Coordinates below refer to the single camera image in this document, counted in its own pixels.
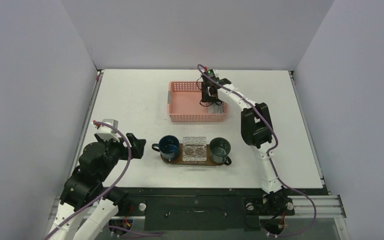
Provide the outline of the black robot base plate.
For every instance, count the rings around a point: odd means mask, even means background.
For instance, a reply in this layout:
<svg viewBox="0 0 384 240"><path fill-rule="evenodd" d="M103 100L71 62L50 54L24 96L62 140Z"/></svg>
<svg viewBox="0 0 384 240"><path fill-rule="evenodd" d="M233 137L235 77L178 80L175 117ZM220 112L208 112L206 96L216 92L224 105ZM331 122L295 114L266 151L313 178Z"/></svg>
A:
<svg viewBox="0 0 384 240"><path fill-rule="evenodd" d="M146 231L260 231L294 216L289 191L265 193L258 188L130 188L119 212L106 226Z"/></svg>

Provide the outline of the pink perforated plastic basket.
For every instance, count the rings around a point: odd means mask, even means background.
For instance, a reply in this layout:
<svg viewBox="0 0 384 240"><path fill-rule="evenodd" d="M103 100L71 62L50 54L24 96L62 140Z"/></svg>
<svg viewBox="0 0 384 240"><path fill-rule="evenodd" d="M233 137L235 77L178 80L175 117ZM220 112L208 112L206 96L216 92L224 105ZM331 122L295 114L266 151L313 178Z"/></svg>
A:
<svg viewBox="0 0 384 240"><path fill-rule="evenodd" d="M167 104L168 115L172 122L223 122L228 115L226 103L202 103L201 90L194 81L172 81L168 85L171 92L171 104Z"/></svg>

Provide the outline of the brown oval wooden tray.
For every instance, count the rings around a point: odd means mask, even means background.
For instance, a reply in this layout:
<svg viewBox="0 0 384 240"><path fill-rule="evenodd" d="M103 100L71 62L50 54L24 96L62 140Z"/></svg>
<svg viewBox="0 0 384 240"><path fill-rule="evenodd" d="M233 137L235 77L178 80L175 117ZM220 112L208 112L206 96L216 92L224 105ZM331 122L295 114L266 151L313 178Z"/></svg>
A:
<svg viewBox="0 0 384 240"><path fill-rule="evenodd" d="M182 156L179 156L178 158L174 160L168 160L164 158L162 155L160 158L167 164L172 165L182 165L182 166L205 166L205 167L215 167L215 166L222 166L224 163L216 163L211 160L210 155L207 153L206 160L184 160Z"/></svg>

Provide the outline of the dark green mug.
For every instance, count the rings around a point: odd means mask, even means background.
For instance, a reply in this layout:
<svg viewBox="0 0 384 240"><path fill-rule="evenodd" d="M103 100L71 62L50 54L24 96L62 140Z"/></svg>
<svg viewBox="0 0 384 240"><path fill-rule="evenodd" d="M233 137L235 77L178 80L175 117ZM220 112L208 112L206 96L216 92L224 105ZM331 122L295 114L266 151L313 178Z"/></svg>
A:
<svg viewBox="0 0 384 240"><path fill-rule="evenodd" d="M231 165L232 160L229 157L231 151L230 143L222 137L216 137L209 144L210 160L218 165Z"/></svg>

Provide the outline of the dark blue mug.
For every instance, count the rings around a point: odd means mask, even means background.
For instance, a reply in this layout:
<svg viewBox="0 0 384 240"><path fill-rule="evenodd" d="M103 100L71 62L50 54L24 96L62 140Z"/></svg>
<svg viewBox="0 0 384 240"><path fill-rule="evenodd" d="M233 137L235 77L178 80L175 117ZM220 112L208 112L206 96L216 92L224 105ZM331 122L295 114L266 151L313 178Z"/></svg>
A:
<svg viewBox="0 0 384 240"><path fill-rule="evenodd" d="M157 144L153 143L151 147L168 161L175 160L180 155L179 139L173 135L162 137Z"/></svg>

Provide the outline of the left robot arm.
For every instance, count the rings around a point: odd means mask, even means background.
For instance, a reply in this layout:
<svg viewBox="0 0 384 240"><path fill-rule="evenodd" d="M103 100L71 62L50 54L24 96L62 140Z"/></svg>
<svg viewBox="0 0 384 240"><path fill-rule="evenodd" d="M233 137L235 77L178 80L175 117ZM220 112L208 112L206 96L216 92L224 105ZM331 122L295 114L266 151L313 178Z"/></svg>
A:
<svg viewBox="0 0 384 240"><path fill-rule="evenodd" d="M92 240L115 215L128 211L128 192L103 182L120 160L141 159L146 145L127 133L127 140L94 135L83 149L79 165L65 182L53 226L45 239Z"/></svg>

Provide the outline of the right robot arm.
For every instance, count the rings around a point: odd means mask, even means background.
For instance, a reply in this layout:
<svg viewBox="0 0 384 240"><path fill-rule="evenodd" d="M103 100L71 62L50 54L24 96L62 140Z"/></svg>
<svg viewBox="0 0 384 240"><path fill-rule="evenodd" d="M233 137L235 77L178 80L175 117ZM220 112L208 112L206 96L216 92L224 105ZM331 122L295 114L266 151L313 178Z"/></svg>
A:
<svg viewBox="0 0 384 240"><path fill-rule="evenodd" d="M213 72L201 74L202 101L205 103L226 103L240 114L240 133L246 145L254 152L260 169L261 188L266 193L262 208L273 214L283 209L281 191L284 184L279 180L278 171L271 158L271 152L278 146L268 106L248 99L237 91L226 78L218 78Z"/></svg>

